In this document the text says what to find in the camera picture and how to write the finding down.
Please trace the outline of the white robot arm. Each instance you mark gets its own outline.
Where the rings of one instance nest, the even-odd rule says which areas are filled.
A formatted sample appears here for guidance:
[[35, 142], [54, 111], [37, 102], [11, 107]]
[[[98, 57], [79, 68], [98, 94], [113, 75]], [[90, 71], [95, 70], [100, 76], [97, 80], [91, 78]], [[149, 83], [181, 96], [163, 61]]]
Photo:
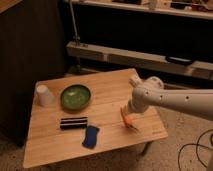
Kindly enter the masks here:
[[144, 113], [149, 106], [160, 106], [213, 121], [213, 89], [169, 90], [155, 76], [142, 80], [137, 75], [129, 78], [132, 96], [121, 108], [125, 118], [132, 113]]

